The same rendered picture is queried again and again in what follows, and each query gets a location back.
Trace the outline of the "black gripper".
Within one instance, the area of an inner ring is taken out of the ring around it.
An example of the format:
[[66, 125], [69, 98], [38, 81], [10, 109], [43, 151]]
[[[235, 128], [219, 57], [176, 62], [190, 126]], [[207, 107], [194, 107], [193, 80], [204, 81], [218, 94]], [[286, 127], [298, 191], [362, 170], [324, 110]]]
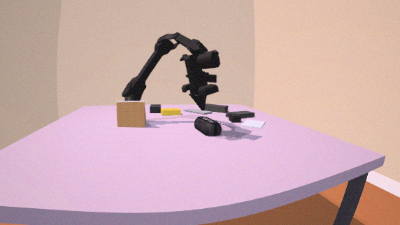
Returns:
[[182, 92], [190, 90], [190, 96], [195, 101], [195, 103], [200, 107], [201, 110], [205, 110], [206, 97], [209, 94], [213, 94], [219, 91], [217, 85], [208, 85], [204, 83], [203, 75], [206, 74], [205, 71], [198, 70], [193, 72], [188, 72], [186, 78], [189, 80], [189, 84], [182, 86]]

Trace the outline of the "dark grey rounded unit with white label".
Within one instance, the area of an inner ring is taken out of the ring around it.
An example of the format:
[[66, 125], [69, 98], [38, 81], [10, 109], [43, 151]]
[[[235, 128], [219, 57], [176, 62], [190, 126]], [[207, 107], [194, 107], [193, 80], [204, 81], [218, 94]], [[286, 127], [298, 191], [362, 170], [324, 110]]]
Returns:
[[208, 117], [197, 117], [194, 121], [194, 127], [205, 136], [220, 136], [222, 133], [220, 123]]

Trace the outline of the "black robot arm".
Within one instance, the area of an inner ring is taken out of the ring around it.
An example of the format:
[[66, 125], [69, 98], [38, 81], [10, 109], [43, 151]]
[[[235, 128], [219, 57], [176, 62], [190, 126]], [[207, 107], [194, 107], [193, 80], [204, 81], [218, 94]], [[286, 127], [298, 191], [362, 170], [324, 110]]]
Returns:
[[[175, 40], [177, 43], [173, 44], [170, 40]], [[125, 101], [140, 101], [143, 92], [146, 88], [146, 80], [159, 60], [171, 50], [175, 49], [178, 44], [186, 47], [193, 55], [182, 55], [180, 61], [185, 60], [185, 65], [188, 72], [198, 71], [201, 69], [217, 68], [220, 66], [220, 57], [217, 50], [207, 52], [206, 46], [199, 40], [185, 37], [181, 33], [165, 34], [157, 39], [155, 43], [155, 51], [147, 60], [141, 72], [124, 88], [122, 96]], [[217, 75], [206, 74], [203, 75], [204, 83], [214, 82], [217, 83]]]

